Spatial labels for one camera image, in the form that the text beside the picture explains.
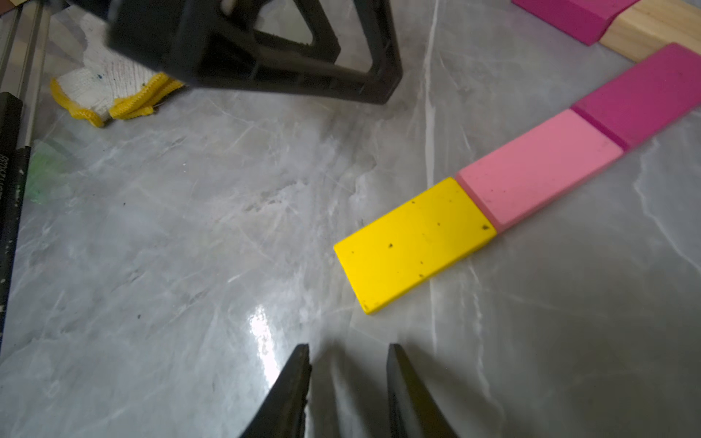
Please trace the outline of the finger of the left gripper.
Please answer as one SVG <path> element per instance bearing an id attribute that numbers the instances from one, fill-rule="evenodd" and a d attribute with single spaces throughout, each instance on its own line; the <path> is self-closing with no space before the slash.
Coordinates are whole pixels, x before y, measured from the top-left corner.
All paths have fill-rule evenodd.
<path id="1" fill-rule="evenodd" d="M 311 42 L 258 30 L 264 1 L 109 1 L 110 49 L 192 87 L 385 104 L 403 78 L 387 1 L 357 1 L 367 71 L 337 65 L 338 38 L 318 1 L 296 4 Z"/>

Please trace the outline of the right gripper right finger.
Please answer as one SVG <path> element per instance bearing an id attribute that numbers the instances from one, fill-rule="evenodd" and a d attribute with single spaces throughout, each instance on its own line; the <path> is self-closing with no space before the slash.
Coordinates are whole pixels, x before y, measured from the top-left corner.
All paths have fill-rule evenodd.
<path id="1" fill-rule="evenodd" d="M 389 345 L 386 373 L 392 437 L 457 436 L 400 344 Z"/>

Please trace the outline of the magenta block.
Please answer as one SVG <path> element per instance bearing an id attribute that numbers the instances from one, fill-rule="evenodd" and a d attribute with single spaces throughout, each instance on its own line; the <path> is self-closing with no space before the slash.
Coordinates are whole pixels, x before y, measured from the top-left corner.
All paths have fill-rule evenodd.
<path id="1" fill-rule="evenodd" d="M 513 0 L 512 3 L 586 46 L 637 0 Z"/>
<path id="2" fill-rule="evenodd" d="M 700 105 L 700 56 L 669 44 L 572 104 L 628 153 Z"/>

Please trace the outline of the natural wood block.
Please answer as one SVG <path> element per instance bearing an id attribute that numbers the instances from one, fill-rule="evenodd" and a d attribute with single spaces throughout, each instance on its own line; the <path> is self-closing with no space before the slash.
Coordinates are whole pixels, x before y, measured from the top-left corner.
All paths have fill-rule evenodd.
<path id="1" fill-rule="evenodd" d="M 600 43 L 633 62 L 670 44 L 699 55 L 700 31 L 698 7 L 678 0 L 642 0 L 613 20 Z"/>

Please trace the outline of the light pink block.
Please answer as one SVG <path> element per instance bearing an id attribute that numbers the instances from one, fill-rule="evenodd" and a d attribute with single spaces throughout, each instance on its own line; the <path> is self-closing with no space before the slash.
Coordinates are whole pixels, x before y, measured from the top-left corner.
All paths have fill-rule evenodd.
<path id="1" fill-rule="evenodd" d="M 623 154 L 615 142 L 566 109 L 469 164 L 456 180 L 501 233 Z"/>

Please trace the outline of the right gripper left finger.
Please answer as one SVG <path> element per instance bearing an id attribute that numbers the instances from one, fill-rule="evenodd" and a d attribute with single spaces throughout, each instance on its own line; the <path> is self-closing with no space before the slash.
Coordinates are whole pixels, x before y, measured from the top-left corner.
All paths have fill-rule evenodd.
<path id="1" fill-rule="evenodd" d="M 304 437 L 311 372 L 310 346 L 298 344 L 240 437 Z"/>

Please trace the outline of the yellow block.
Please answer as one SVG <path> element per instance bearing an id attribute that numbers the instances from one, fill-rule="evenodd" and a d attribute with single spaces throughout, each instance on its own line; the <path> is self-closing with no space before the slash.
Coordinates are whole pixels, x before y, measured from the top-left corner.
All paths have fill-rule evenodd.
<path id="1" fill-rule="evenodd" d="M 334 246 L 364 313 L 485 246 L 497 230 L 447 178 Z"/>

